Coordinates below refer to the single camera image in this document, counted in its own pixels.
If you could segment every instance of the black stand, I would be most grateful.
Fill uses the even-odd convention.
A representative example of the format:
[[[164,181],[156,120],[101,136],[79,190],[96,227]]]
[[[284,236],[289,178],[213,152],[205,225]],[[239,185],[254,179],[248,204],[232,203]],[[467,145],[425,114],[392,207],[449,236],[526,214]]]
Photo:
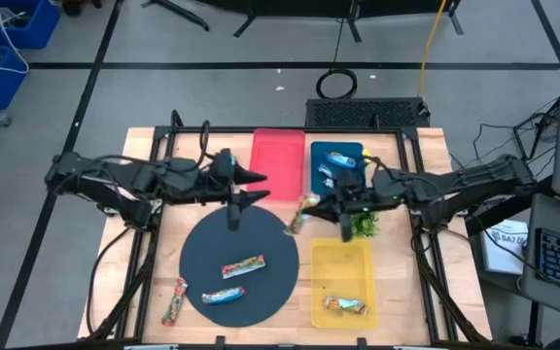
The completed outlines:
[[[453,23],[453,28],[455,28],[455,33],[457,35],[464,35],[464,29],[462,29],[462,24],[457,19],[455,12],[457,11],[457,7],[462,0],[449,0],[449,3],[446,5],[448,7],[448,17],[451,18],[451,22]]]
[[[356,43],[362,43],[362,38],[360,37],[360,33],[358,32],[358,28],[356,27],[356,18],[358,17],[358,1],[359,0],[352,0],[351,2],[351,10],[349,11],[349,18],[347,19],[347,24],[349,24],[349,30],[351,30],[351,35],[354,36],[354,41]]]
[[[209,24],[207,24],[204,19],[198,17],[193,12],[187,11],[184,8],[170,2],[169,0],[150,0],[149,2],[142,4],[142,7],[145,8],[147,6],[159,4],[163,8],[170,10],[171,12],[175,13],[176,15],[195,23],[201,26],[205,31],[209,31]]]
[[[243,24],[241,24],[241,26],[239,27],[239,29],[237,29],[237,31],[234,32],[234,34],[232,34],[233,37],[238,38],[241,36],[241,34],[243,34],[243,32],[248,29],[248,27],[250,26],[250,24],[252,24],[252,22],[254,21],[254,19],[256,18],[255,15],[248,15],[248,19],[245,20],[245,22],[243,22]]]
[[[512,336],[509,342],[513,345],[524,347],[539,347],[542,346],[542,319],[543,319],[543,305],[533,301],[531,304],[531,319],[529,320],[529,332],[523,335]]]
[[[349,17],[347,18],[347,23],[349,24],[349,30],[351,30],[351,35],[353,35],[354,41],[356,43],[362,43],[362,38],[360,37],[360,33],[358,32],[358,28],[356,27],[356,23],[355,23],[355,20],[358,16],[359,1],[360,0],[352,0],[351,8],[349,9]],[[256,19],[257,17],[257,15],[255,15],[255,12],[252,10],[252,2],[250,2],[249,4],[250,4],[249,5],[250,15],[248,15],[248,18],[243,22],[243,24],[241,24],[239,29],[237,29],[237,31],[235,31],[234,34],[232,34],[232,36],[235,38],[240,37],[241,34],[243,34],[243,32],[246,29],[248,29],[250,24],[252,24],[254,19]]]

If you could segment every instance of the white paper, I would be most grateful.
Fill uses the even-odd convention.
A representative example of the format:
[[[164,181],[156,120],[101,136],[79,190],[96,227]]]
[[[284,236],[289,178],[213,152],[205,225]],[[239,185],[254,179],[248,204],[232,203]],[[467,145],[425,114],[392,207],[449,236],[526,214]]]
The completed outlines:
[[[523,263],[509,252],[498,247],[486,234],[490,234],[503,247],[524,259],[522,246],[528,238],[529,229],[526,223],[504,220],[481,233],[483,243],[483,259],[485,270],[490,272],[511,273],[522,275]]]

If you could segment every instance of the yellow cable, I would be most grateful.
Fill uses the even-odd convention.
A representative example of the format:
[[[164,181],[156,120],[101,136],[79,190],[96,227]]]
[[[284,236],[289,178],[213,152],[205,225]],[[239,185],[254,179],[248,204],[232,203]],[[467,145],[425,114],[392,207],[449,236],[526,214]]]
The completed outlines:
[[[420,82],[418,83],[418,97],[423,97],[423,85],[425,85],[425,66],[427,65],[427,58],[429,57],[429,50],[432,47],[432,40],[438,29],[439,19],[442,17],[442,12],[444,12],[444,5],[446,5],[446,0],[442,0],[439,5],[439,10],[437,10],[436,21],[434,22],[434,27],[432,27],[432,32],[429,34],[429,39],[427,40],[427,46],[425,47],[425,52],[423,53],[423,64],[420,66]]]

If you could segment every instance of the snack package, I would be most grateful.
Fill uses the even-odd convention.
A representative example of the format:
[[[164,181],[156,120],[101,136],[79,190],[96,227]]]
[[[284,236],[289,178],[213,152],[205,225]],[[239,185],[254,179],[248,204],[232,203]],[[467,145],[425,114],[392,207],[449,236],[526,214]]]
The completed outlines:
[[[211,294],[203,294],[202,302],[208,304],[217,304],[223,302],[233,301],[237,298],[241,298],[245,294],[245,289],[241,287],[230,288],[227,290],[222,290],[219,292]]]
[[[342,297],[326,297],[325,306],[328,310],[342,310],[362,315],[368,312],[363,302]]]
[[[176,280],[176,287],[174,287],[174,296],[172,296],[172,300],[170,300],[170,304],[161,319],[161,324],[164,326],[174,326],[174,322],[176,321],[176,316],[179,314],[179,310],[181,309],[181,305],[183,304],[183,297],[185,296],[185,290],[187,289],[188,284],[185,282],[183,277],[179,277]]]
[[[310,215],[302,215],[301,211],[304,208],[309,208],[317,205],[320,200],[321,197],[318,194],[311,193],[306,195],[299,203],[299,208],[296,211],[296,215],[291,220],[291,223],[284,229],[284,232],[288,235],[299,234],[303,223],[310,217]]]
[[[356,160],[351,157],[346,157],[339,152],[330,152],[326,154],[326,160],[330,163],[349,169],[356,167]]]
[[[317,169],[320,173],[323,173],[324,175],[326,175],[328,178],[333,179],[334,178],[334,174],[332,173],[332,171],[325,165],[325,164],[321,164],[319,165],[319,168]]]
[[[264,256],[259,255],[244,260],[243,262],[232,263],[230,265],[222,266],[222,275],[224,279],[238,276],[250,271],[254,271],[264,267]]]

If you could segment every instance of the green plant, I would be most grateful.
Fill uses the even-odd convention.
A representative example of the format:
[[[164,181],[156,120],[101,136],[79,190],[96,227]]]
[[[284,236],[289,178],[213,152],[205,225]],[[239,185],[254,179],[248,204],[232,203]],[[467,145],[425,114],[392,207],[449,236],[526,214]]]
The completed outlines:
[[[354,238],[374,237],[379,232],[375,213],[365,212],[351,216],[351,234]]]

